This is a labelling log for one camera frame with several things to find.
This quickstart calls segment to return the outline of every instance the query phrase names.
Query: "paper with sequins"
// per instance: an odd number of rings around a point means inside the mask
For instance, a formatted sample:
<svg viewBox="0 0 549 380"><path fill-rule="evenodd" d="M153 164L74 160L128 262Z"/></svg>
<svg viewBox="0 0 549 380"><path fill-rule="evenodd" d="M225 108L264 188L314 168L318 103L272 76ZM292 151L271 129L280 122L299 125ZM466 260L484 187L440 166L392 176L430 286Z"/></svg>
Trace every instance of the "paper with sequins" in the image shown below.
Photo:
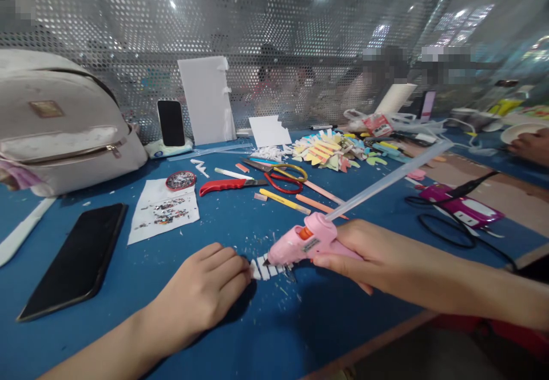
<svg viewBox="0 0 549 380"><path fill-rule="evenodd" d="M128 245L199 219L194 185L171 191L166 179L147 180L133 215Z"/></svg>

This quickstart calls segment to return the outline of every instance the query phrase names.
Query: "person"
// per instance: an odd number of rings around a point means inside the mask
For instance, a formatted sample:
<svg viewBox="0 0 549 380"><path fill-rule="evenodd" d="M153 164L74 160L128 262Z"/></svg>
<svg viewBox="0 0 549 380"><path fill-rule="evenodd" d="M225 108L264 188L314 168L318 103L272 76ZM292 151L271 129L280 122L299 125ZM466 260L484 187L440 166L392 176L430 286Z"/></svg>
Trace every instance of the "person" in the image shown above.
<svg viewBox="0 0 549 380"><path fill-rule="evenodd" d="M511 142L509 151L523 159L549 167L549 127L533 134L519 134L518 139Z"/></svg>
<svg viewBox="0 0 549 380"><path fill-rule="evenodd" d="M461 259L364 220L338 229L365 261L318 255L314 264L441 313L549 330L549 286ZM211 244L191 255L158 297L41 379L137 379L218 324L250 284L249 263Z"/></svg>

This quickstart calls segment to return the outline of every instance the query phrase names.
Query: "black marker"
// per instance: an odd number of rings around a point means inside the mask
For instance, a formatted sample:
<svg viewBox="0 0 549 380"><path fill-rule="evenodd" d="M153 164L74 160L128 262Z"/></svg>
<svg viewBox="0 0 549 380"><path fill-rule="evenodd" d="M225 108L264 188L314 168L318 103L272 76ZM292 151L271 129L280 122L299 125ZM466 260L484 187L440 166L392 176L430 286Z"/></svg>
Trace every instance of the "black marker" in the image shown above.
<svg viewBox="0 0 549 380"><path fill-rule="evenodd" d="M325 125L325 126L311 126L311 130L325 130L325 129L336 129L337 125Z"/></svg>

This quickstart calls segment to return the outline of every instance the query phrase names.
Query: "hot glue gun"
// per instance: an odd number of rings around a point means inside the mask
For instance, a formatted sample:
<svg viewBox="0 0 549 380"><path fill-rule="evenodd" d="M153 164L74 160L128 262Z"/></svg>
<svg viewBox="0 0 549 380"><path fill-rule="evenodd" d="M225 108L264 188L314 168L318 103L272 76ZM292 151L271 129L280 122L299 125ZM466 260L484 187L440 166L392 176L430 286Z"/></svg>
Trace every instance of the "hot glue gun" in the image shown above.
<svg viewBox="0 0 549 380"><path fill-rule="evenodd" d="M265 264L288 265L303 259L312 259L316 255L339 254L358 260L364 260L337 240L337 229L332 220L358 206L371 196L394 184L411 171L421 167L432 158L453 146L452 142L441 141L429 147L427 151L411 159L387 176L352 197L333 212L324 215L313 213L305 217L305 227L293 226L269 250Z"/></svg>

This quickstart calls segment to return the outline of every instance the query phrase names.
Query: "pink device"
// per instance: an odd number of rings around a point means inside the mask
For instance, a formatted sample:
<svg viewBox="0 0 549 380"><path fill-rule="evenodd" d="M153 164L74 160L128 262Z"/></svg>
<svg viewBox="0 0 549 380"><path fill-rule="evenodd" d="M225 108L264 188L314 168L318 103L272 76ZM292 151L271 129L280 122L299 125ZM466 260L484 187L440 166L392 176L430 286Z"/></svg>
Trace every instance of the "pink device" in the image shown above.
<svg viewBox="0 0 549 380"><path fill-rule="evenodd" d="M419 196L431 202L439 202L451 198L452 196L447 194L451 190L453 188L450 186L437 184L427 187ZM505 217L505 214L501 211L497 211L469 197L460 197L447 203L442 203L440 206L472 229L482 229L490 223Z"/></svg>
<svg viewBox="0 0 549 380"><path fill-rule="evenodd" d="M305 227L293 226L270 248L267 258L272 265L287 265L320 253L364 260L337 240L336 226L321 213L305 217Z"/></svg>

